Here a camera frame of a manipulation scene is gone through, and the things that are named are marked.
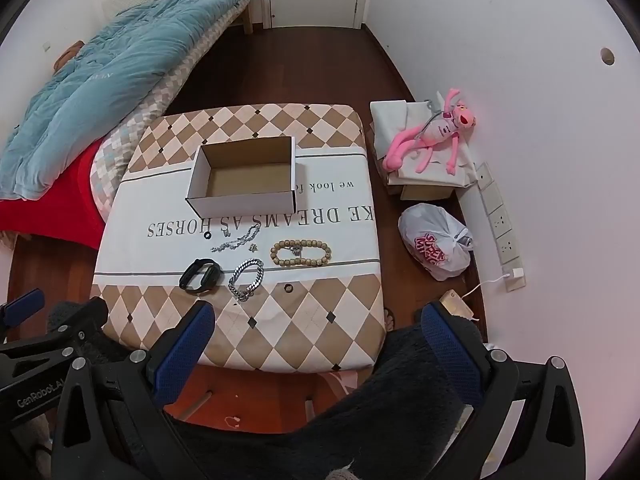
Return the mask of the white folded cloth pile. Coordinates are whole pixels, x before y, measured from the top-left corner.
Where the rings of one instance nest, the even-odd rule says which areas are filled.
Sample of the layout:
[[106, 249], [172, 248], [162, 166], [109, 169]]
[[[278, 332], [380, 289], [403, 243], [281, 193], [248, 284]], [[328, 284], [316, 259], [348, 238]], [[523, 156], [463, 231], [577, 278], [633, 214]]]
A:
[[405, 100], [372, 101], [370, 103], [370, 111], [372, 115], [372, 150], [378, 162], [378, 168], [382, 171], [382, 175], [387, 178], [389, 184], [468, 188], [476, 182], [477, 174], [472, 161], [472, 154], [463, 136], [460, 138], [457, 172], [454, 176], [446, 171], [446, 162], [448, 162], [451, 153], [450, 140], [434, 148], [430, 164], [420, 174], [416, 171], [416, 168], [418, 168], [426, 153], [425, 148], [410, 152], [398, 170], [386, 172], [382, 167], [382, 162], [396, 134], [407, 128], [423, 126], [435, 115], [435, 112], [432, 110], [430, 101], [407, 102]]

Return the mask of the brown cardboard box under cloth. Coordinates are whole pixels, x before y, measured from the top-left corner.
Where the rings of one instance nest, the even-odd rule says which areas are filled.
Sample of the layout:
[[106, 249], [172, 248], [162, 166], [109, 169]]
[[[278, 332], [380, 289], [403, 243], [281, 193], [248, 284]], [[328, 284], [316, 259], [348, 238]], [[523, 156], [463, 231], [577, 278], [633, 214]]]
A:
[[383, 178], [390, 195], [406, 202], [432, 202], [448, 198], [457, 187], [449, 178], [430, 178], [424, 174], [402, 174], [395, 171]]

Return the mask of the white wall socket strip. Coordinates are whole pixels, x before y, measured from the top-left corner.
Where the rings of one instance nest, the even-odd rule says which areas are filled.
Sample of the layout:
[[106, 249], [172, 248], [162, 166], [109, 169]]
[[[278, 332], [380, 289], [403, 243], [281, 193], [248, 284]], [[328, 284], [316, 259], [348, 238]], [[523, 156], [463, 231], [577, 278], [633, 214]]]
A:
[[521, 266], [524, 269], [513, 224], [506, 210], [498, 183], [492, 176], [487, 162], [482, 162], [476, 167], [476, 175], [480, 199], [502, 265], [502, 274], [516, 266]]

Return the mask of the black fuzzy trousers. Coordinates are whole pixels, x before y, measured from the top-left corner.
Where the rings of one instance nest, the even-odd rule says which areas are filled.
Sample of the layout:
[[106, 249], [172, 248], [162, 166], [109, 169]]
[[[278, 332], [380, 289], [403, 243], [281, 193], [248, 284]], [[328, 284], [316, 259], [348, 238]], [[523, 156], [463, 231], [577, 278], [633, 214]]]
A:
[[311, 422], [285, 434], [219, 430], [168, 418], [177, 444], [159, 479], [423, 479], [483, 381], [421, 325], [394, 330], [372, 374]]

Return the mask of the small wooden box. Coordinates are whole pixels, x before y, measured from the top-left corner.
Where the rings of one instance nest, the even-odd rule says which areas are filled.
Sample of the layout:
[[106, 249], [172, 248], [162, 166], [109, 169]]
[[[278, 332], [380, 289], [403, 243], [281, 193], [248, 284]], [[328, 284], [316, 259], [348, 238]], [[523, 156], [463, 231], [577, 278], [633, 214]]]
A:
[[460, 318], [466, 318], [470, 321], [475, 320], [474, 312], [455, 290], [450, 289], [445, 292], [439, 301], [451, 315], [460, 316]]

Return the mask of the red bed sheet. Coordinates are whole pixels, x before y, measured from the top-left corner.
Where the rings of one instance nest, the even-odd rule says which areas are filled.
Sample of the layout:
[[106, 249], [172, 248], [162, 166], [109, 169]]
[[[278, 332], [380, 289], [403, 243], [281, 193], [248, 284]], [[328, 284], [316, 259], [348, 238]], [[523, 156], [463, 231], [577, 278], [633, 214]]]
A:
[[39, 200], [2, 200], [1, 229], [98, 249], [105, 223], [93, 201], [90, 171], [101, 145], [83, 151]]

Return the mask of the black smart band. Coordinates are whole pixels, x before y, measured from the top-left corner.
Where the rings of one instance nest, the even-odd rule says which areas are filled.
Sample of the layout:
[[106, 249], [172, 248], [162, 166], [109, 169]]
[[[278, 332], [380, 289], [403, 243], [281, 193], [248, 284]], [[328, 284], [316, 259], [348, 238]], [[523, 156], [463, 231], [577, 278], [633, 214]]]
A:
[[178, 286], [190, 295], [201, 295], [218, 286], [224, 274], [213, 259], [195, 259], [180, 276]]

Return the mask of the diamond pattern printed tablecloth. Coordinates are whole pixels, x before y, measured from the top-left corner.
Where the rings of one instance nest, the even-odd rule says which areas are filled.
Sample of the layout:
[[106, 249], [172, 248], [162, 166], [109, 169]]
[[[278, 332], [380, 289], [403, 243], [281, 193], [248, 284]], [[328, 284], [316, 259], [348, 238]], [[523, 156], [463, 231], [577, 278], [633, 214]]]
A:
[[[199, 217], [186, 202], [206, 144], [296, 143], [294, 214]], [[256, 244], [257, 252], [250, 252]], [[276, 373], [361, 370], [384, 338], [381, 259], [362, 123], [341, 104], [258, 104], [160, 117], [146, 128], [103, 233], [92, 293], [104, 330], [146, 350], [194, 304], [178, 286], [195, 259], [221, 266], [206, 295], [206, 365]]]

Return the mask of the white cardboard box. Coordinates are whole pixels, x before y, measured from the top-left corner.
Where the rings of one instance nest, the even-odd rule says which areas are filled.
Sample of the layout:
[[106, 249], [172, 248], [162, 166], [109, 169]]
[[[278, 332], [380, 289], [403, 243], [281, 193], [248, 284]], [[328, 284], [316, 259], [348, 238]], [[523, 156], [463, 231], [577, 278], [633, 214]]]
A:
[[270, 136], [201, 146], [186, 202], [203, 219], [294, 214], [295, 139]]

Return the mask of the white plastic shopping bag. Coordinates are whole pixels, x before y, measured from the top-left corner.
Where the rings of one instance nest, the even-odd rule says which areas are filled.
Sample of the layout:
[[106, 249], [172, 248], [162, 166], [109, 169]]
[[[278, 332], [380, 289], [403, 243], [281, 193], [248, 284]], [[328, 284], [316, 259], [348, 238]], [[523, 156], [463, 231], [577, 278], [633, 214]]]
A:
[[436, 281], [456, 278], [471, 263], [471, 232], [442, 207], [409, 207], [399, 217], [398, 230], [409, 254]]

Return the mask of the pink panther plush toy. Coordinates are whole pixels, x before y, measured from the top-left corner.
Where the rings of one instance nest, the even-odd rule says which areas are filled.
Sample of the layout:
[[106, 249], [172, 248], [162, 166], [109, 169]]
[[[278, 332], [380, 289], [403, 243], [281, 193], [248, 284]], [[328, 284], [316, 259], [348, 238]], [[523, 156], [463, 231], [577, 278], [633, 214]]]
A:
[[398, 170], [407, 154], [424, 148], [425, 158], [416, 167], [416, 172], [422, 174], [431, 162], [434, 148], [450, 142], [451, 153], [446, 163], [446, 171], [452, 176], [456, 174], [462, 134], [476, 126], [474, 113], [458, 99], [460, 93], [459, 89], [451, 88], [446, 95], [442, 110], [433, 118], [424, 125], [402, 130], [394, 136], [382, 162], [387, 172]]

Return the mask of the teal quilt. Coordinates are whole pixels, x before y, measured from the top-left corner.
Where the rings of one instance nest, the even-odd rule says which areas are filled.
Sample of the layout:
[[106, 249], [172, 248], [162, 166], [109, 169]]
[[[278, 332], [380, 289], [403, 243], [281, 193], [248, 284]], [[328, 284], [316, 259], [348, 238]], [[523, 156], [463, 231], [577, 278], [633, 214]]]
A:
[[30, 100], [1, 154], [2, 200], [39, 200], [241, 0], [151, 0], [120, 12]]

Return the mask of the checkered mattress cover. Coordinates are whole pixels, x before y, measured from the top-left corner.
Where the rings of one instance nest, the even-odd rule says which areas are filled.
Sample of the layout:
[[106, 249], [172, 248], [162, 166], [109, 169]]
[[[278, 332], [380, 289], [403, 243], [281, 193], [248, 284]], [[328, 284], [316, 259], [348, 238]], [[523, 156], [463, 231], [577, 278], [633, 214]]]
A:
[[182, 61], [163, 76], [141, 103], [102, 140], [92, 161], [89, 182], [93, 203], [103, 221], [111, 212], [120, 181], [146, 128], [166, 112], [194, 66], [249, 6], [250, 0], [235, 3], [204, 32]]

